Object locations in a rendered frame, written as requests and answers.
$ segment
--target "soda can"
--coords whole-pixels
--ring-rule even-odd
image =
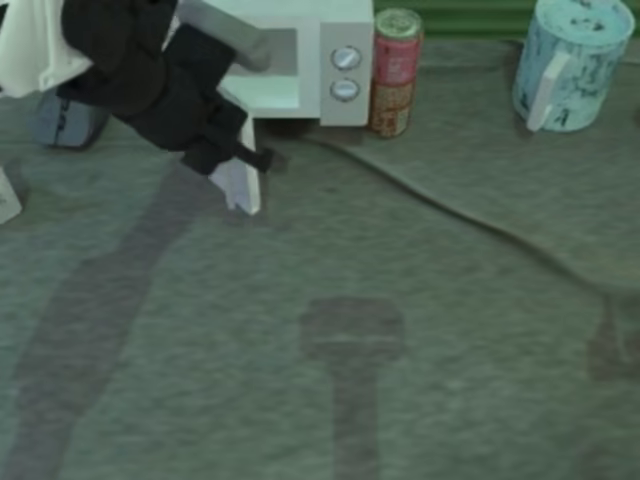
[[[385,138],[409,127],[424,39],[420,16],[404,8],[376,15],[369,128]]]

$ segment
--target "can top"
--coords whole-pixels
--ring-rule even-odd
[[[393,40],[412,40],[422,33],[422,18],[413,10],[388,8],[376,15],[376,30]]]

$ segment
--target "gray object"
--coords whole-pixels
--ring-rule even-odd
[[[220,40],[237,52],[237,63],[252,72],[264,72],[271,66],[271,49],[267,34],[259,28],[229,15],[203,0],[184,0],[177,17]]]
[[[48,147],[87,148],[100,135],[109,113],[63,100],[55,90],[45,92],[33,118],[35,141]]]

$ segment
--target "dial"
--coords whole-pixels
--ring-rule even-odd
[[[333,52],[332,60],[338,70],[353,70],[360,65],[362,54],[357,48],[344,47]]]
[[[360,94],[360,85],[353,80],[338,80],[331,85],[331,95],[341,102],[350,102]]]

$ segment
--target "mug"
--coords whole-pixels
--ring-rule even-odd
[[[538,0],[513,87],[527,128],[572,132],[593,123],[634,30],[620,0]]]

